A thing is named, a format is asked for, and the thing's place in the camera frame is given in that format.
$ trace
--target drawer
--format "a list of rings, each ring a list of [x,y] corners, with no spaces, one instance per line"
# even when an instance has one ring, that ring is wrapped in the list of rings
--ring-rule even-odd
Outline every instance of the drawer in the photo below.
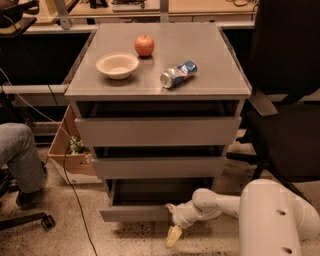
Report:
[[[93,165],[107,179],[216,177],[224,168],[222,151],[218,146],[96,148]]]
[[[75,123],[86,146],[228,145],[240,117],[84,118]]]
[[[180,204],[198,188],[211,187],[213,179],[113,180],[110,206],[100,211],[105,222],[168,221],[166,203]]]
[[[170,221],[171,214],[162,206],[113,206],[100,210],[105,222]]]
[[[224,157],[94,159],[100,178],[218,177]]]

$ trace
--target cardboard box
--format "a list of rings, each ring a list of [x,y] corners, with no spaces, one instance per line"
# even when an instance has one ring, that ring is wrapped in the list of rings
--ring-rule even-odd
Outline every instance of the cardboard box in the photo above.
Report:
[[[68,179],[65,171],[70,183],[101,182],[94,171],[92,155],[90,152],[84,152],[77,155],[70,154],[70,137],[73,135],[79,136],[79,132],[74,123],[75,118],[76,116],[73,109],[71,105],[69,105],[48,151],[48,156],[66,182],[68,182]]]

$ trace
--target white bowl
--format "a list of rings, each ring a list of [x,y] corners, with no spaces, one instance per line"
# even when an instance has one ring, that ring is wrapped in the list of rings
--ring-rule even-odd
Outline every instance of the white bowl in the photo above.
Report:
[[[111,79],[120,80],[130,76],[138,64],[139,60],[136,56],[130,53],[116,52],[101,57],[97,61],[96,67]]]

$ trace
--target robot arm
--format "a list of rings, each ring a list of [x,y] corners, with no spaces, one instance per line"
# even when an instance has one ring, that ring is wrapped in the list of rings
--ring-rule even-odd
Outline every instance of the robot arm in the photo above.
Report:
[[[250,182],[241,197],[199,189],[186,204],[166,206],[175,224],[169,230],[168,247],[195,221],[212,219],[222,212],[239,218],[241,256],[299,256],[299,240],[314,238],[320,232],[320,218],[313,206],[271,180]]]
[[[222,212],[238,218],[240,197],[219,195],[209,189],[200,188],[193,193],[189,202],[178,206],[173,204],[166,206],[175,224],[169,229],[166,243],[168,247],[172,247],[181,236],[182,229],[192,226],[195,221],[214,219]]]

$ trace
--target gray pants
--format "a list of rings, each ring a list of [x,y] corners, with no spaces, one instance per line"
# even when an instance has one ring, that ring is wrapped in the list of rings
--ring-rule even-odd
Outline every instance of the gray pants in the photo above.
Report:
[[[5,164],[22,192],[35,192],[43,186],[45,174],[33,133],[27,125],[0,125],[0,168]]]

